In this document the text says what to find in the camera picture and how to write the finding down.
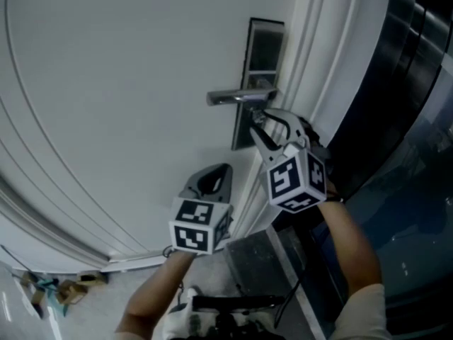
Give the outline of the white panelled door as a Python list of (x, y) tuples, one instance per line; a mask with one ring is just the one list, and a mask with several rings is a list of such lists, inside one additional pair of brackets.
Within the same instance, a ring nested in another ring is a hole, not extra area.
[[(297, 0), (292, 22), (285, 25), (276, 106), (291, 110), (312, 123), (312, 111), (321, 103), (333, 68), (350, 37), (358, 5), (359, 0)], [(247, 149), (253, 149), (255, 156), (241, 206), (236, 208), (231, 202), (234, 206), (230, 228), (233, 239), (268, 226), (268, 221), (259, 217), (266, 206), (265, 194), (258, 182), (260, 155), (255, 148)], [(29, 269), (49, 273), (149, 266), (163, 249), (122, 259), (105, 256), (47, 220), (1, 171), (0, 244)], [(0, 261), (24, 269), (1, 248)]]

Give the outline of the dark stone plinth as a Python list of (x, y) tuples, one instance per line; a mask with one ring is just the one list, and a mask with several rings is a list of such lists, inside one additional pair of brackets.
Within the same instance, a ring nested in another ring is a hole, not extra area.
[(327, 340), (319, 319), (321, 304), (316, 268), (309, 263), (293, 228), (273, 227), (232, 242), (225, 257), (245, 295), (282, 296), (267, 312), (286, 340)]

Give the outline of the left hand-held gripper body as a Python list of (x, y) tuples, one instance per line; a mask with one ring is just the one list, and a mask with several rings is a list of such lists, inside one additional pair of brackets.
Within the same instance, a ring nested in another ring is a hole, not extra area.
[(229, 238), (233, 206), (204, 200), (175, 198), (169, 229), (174, 249), (195, 254), (213, 254)]

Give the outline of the person's left forearm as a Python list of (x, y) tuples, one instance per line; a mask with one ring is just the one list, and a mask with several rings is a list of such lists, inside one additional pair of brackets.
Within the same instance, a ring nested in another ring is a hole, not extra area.
[(176, 251), (159, 266), (129, 299), (114, 340), (151, 340), (194, 259), (194, 253)]

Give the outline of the teal box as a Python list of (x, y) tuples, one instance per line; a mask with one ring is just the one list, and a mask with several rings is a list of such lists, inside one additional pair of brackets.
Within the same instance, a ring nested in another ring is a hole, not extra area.
[(65, 317), (67, 315), (68, 305), (61, 304), (57, 299), (59, 280), (57, 278), (45, 279), (41, 278), (37, 281), (37, 286), (39, 289), (44, 290), (47, 296), (47, 304), (53, 309), (56, 313), (59, 313), (61, 316)]

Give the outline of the person's right forearm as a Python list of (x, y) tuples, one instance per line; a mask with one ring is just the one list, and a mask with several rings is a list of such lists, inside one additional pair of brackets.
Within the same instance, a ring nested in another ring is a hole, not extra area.
[(323, 202), (318, 208), (331, 233), (337, 260), (348, 284), (348, 295), (369, 285), (381, 284), (379, 259), (345, 205)]

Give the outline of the person's light clothing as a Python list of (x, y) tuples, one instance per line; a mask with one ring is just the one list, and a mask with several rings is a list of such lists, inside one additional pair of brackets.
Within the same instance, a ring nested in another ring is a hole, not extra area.
[[(275, 332), (271, 314), (252, 314), (265, 328)], [(214, 324), (214, 315), (193, 310), (193, 298), (178, 309), (168, 312), (162, 328), (163, 340), (190, 340), (191, 336), (205, 336), (208, 326)], [(386, 329), (384, 286), (369, 285), (354, 293), (346, 302), (329, 340), (391, 340)]]

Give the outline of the steel door lock plate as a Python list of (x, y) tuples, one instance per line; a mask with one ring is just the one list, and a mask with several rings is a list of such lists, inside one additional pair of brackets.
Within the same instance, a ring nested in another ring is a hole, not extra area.
[[(269, 89), (276, 85), (280, 72), (280, 56), (285, 39), (285, 24), (263, 18), (251, 18), (248, 25), (246, 51), (243, 60), (241, 89)], [(263, 125), (259, 111), (270, 101), (240, 103), (236, 109), (236, 122), (231, 149), (236, 151), (252, 147), (250, 124)]]

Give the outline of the brown cardboard box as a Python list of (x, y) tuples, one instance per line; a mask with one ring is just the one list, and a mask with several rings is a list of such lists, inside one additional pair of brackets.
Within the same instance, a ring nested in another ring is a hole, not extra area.
[(100, 271), (84, 271), (76, 275), (76, 283), (87, 287), (107, 285), (108, 277)]
[(85, 286), (79, 285), (72, 280), (64, 280), (59, 284), (55, 297), (61, 305), (75, 305), (87, 293), (88, 290)]
[(38, 277), (31, 272), (24, 272), (20, 278), (20, 287), (32, 305), (40, 305), (46, 294), (38, 281)]

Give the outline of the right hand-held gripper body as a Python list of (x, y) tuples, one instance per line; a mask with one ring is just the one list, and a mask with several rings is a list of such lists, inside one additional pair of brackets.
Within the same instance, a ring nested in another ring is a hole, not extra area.
[(296, 143), (283, 145), (283, 153), (274, 163), (265, 163), (260, 184), (269, 204), (289, 213), (299, 213), (326, 200), (326, 170), (311, 150)]

